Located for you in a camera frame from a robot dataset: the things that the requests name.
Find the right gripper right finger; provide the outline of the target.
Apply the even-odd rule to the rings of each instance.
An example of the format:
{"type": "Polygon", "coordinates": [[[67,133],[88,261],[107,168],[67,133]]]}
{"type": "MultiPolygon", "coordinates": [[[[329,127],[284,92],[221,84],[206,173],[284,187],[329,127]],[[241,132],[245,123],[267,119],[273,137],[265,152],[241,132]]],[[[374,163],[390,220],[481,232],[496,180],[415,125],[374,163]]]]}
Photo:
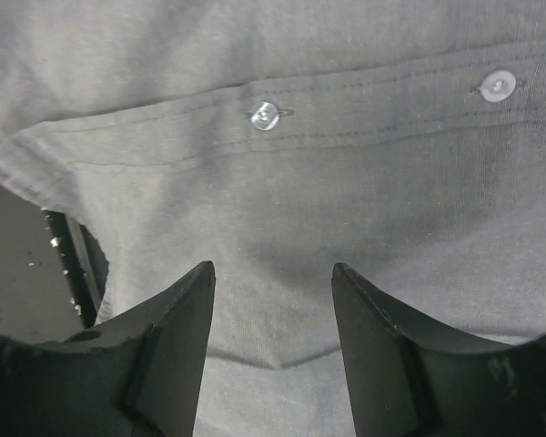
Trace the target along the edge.
{"type": "Polygon", "coordinates": [[[343,263],[331,288],[357,435],[546,436],[546,334],[483,339],[343,263]]]}

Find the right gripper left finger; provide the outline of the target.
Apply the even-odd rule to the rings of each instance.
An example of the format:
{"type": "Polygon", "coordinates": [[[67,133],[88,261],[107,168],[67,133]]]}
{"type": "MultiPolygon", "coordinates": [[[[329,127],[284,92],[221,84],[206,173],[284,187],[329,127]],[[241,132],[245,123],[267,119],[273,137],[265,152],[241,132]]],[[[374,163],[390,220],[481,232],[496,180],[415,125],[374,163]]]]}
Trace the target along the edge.
{"type": "Polygon", "coordinates": [[[65,341],[0,335],[0,436],[191,435],[215,285],[204,261],[65,341]]]}

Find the grey button shirt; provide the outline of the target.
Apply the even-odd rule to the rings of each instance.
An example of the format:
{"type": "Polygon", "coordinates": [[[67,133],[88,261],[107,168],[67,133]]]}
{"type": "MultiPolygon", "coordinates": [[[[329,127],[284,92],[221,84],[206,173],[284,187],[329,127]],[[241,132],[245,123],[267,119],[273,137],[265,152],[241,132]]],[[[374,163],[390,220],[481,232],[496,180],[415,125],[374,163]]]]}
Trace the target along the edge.
{"type": "Polygon", "coordinates": [[[96,237],[99,321],[213,261],[195,435],[350,436],[336,263],[546,332],[546,1],[0,1],[0,184],[96,237]]]}

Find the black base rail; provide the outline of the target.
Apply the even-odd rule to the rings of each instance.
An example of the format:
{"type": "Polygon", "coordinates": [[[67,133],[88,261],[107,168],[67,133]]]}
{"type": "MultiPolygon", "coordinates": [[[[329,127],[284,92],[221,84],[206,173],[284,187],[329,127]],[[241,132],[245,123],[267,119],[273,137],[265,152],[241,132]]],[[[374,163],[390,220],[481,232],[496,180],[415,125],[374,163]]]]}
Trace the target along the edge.
{"type": "Polygon", "coordinates": [[[107,273],[85,227],[0,186],[1,335],[42,343],[92,327],[107,273]]]}

